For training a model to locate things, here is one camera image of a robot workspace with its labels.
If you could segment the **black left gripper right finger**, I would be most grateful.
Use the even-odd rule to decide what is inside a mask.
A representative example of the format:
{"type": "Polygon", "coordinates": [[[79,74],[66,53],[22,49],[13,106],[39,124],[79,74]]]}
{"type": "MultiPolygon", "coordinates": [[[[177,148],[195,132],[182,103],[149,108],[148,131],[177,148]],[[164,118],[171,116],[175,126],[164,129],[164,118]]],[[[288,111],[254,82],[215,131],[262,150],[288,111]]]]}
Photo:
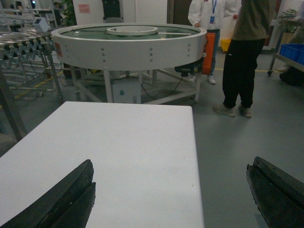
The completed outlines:
{"type": "Polygon", "coordinates": [[[261,157],[247,166],[247,181],[270,228],[304,226],[304,183],[261,157]]]}

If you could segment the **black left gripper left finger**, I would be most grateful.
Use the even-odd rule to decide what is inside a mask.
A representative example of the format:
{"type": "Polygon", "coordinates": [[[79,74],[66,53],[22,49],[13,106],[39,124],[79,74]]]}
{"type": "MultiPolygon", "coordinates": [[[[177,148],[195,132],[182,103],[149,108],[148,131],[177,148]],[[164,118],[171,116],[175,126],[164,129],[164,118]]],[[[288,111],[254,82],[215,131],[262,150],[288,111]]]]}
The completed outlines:
{"type": "Polygon", "coordinates": [[[87,159],[2,227],[86,227],[95,203],[93,175],[93,163],[87,159]]]}

